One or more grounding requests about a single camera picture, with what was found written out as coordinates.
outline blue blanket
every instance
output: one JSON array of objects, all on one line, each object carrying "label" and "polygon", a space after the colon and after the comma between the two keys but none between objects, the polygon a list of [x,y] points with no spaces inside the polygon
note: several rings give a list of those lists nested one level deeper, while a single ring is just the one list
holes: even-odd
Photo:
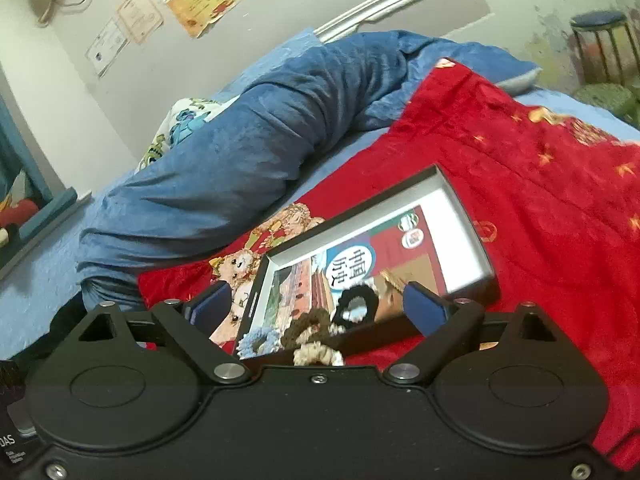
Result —
[{"label": "blue blanket", "polygon": [[403,31],[312,48],[102,199],[80,235],[84,303],[143,308],[139,273],[205,258],[257,224],[341,139],[386,128],[442,57],[492,82],[535,69],[507,52]]}]

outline stool leg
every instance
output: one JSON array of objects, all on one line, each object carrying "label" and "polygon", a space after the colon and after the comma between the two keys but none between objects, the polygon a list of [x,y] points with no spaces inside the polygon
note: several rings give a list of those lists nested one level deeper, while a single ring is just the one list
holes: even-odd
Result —
[{"label": "stool leg", "polygon": [[586,84],[587,83],[587,65],[584,59],[584,51],[582,50],[582,42],[580,41],[580,34],[578,34],[574,30],[574,36],[575,36],[575,43],[577,43],[578,45],[578,53],[580,53],[580,62],[582,63],[582,72],[583,72],[582,78],[584,79],[583,83]]},{"label": "stool leg", "polygon": [[638,47],[636,46],[636,42],[634,40],[634,36],[631,33],[631,28],[628,23],[625,23],[626,34],[629,37],[629,41],[631,42],[631,48],[634,51],[634,57],[636,58],[636,67],[638,68],[638,75],[640,75],[640,55],[638,55]]},{"label": "stool leg", "polygon": [[604,75],[607,78],[607,83],[611,81],[611,76],[609,75],[609,67],[607,66],[607,58],[604,55],[604,49],[602,47],[602,41],[600,40],[600,35],[596,32],[596,40],[598,40],[598,47],[600,48],[600,59],[602,60],[602,66],[604,67]]},{"label": "stool leg", "polygon": [[620,51],[618,50],[618,45],[616,44],[616,38],[613,35],[613,29],[610,28],[608,32],[609,32],[609,37],[611,39],[611,44],[613,46],[613,53],[616,55],[616,63],[618,64],[618,70],[620,71],[620,84],[624,86],[625,74],[622,72],[622,60],[620,59]]}]

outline red blanket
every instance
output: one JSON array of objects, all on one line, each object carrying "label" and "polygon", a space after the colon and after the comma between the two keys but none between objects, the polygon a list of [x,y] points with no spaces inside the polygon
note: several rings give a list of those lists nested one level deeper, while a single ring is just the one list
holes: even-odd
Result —
[{"label": "red blanket", "polygon": [[[222,276],[237,289],[237,316],[257,254],[431,164],[450,179],[494,264],[502,299],[492,310],[540,304],[604,378],[610,408],[594,444],[609,450],[640,426],[640,148],[518,104],[460,64],[441,61],[389,133],[300,204],[212,262],[140,276],[140,291],[148,305],[186,300]],[[233,319],[227,325],[232,334]],[[385,367],[417,342],[348,362]],[[639,456],[636,442],[616,463]]]}]

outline screw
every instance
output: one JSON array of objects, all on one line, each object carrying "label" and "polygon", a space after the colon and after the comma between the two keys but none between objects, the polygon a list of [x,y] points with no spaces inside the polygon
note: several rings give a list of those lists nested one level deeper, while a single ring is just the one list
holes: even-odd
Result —
[{"label": "screw", "polygon": [[222,363],[213,369],[216,377],[225,381],[233,381],[244,375],[244,366],[238,363]]},{"label": "screw", "polygon": [[573,480],[586,480],[591,476],[591,467],[588,464],[578,464],[571,471],[571,478]]},{"label": "screw", "polygon": [[326,378],[326,375],[314,375],[311,377],[311,382],[313,384],[325,384],[329,379]]},{"label": "screw", "polygon": [[420,368],[411,363],[400,363],[389,368],[389,375],[397,381],[411,381],[420,375]]},{"label": "screw", "polygon": [[66,478],[66,469],[56,463],[49,464],[45,469],[45,473],[51,480],[65,480]]}]

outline black scrunchie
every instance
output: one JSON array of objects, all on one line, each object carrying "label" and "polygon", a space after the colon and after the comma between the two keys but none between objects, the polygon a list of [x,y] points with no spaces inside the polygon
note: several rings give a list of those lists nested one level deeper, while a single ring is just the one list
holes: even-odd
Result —
[{"label": "black scrunchie", "polygon": [[[353,321],[342,318],[342,314],[350,310],[349,304],[351,303],[351,301],[355,300],[356,298],[362,298],[367,307],[367,314],[359,323],[354,323]],[[338,305],[335,309],[334,323],[336,325],[343,326],[348,330],[355,326],[372,322],[376,318],[376,312],[378,311],[379,302],[380,299],[378,298],[376,291],[373,290],[369,285],[364,285],[363,283],[361,283],[360,285],[354,285],[351,288],[345,290],[340,296]]]},{"label": "black scrunchie", "polygon": [[330,336],[329,325],[331,320],[329,319],[329,313],[324,308],[312,308],[309,312],[303,312],[298,319],[295,319],[284,331],[280,344],[285,350],[293,350],[298,348],[298,338],[300,335],[310,326],[319,325],[318,332],[313,334],[307,343],[313,343],[315,341],[322,341]]}]

